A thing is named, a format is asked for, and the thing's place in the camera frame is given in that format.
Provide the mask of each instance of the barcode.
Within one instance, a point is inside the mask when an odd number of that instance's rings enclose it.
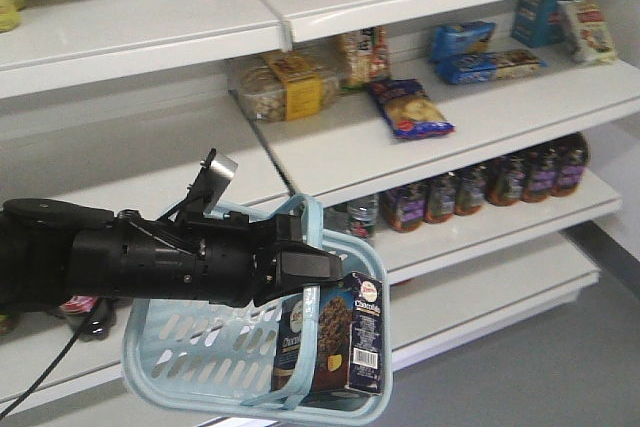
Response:
[[[369,352],[367,350],[353,349],[353,363],[377,369],[378,354],[376,354],[375,352]]]

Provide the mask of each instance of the gray floor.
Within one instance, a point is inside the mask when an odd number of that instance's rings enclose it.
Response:
[[[371,427],[640,427],[640,268],[592,224],[571,233],[606,264],[598,284],[398,372]]]

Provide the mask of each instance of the shopping basket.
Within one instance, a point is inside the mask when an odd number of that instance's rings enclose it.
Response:
[[[380,395],[301,404],[316,358],[320,289],[303,291],[303,324],[295,371],[271,391],[278,320],[286,298],[238,309],[206,301],[137,299],[127,323],[122,364],[129,388],[161,407],[216,415],[322,425],[364,425],[384,410],[391,395],[390,302],[386,272],[376,252],[355,237],[324,230],[322,207],[296,195],[276,213],[302,211],[305,242],[342,259],[344,273],[361,272],[383,282],[383,382]],[[236,211],[252,221],[270,214],[220,202],[210,213]]]

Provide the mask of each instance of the robotic arm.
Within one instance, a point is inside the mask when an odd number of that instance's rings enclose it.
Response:
[[[50,199],[0,211],[0,312],[47,310],[72,295],[262,305],[342,278],[341,260],[308,246],[300,218],[204,215],[236,164],[212,150],[187,196],[157,220]]]

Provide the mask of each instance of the cable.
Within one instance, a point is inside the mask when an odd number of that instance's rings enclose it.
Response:
[[[11,405],[9,405],[6,409],[0,412],[0,422],[2,422],[5,419],[5,417],[7,417],[16,407],[18,407],[22,402],[24,402],[27,399],[27,397],[33,394],[36,391],[36,389],[40,387],[40,384],[42,384],[42,382],[44,382],[44,380],[49,376],[49,374],[53,371],[53,369],[55,369],[58,366],[58,364],[62,361],[65,355],[67,355],[71,347],[73,347],[73,344],[76,343],[76,340],[80,338],[85,327],[89,325],[89,323],[93,318],[93,315],[98,311],[98,308],[100,307],[101,303],[102,303],[102,297],[99,297],[96,303],[93,305],[93,307],[89,311],[89,313],[87,314],[87,316],[82,320],[80,327],[76,329],[76,331],[73,333],[73,335],[71,336],[67,344],[62,348],[60,353],[57,355],[55,359],[53,359],[53,361],[44,370],[44,372],[42,372],[40,377],[38,377],[35,380],[35,382],[33,382],[33,384],[31,384],[31,386],[27,390],[25,390],[16,400],[14,400],[11,403]]]

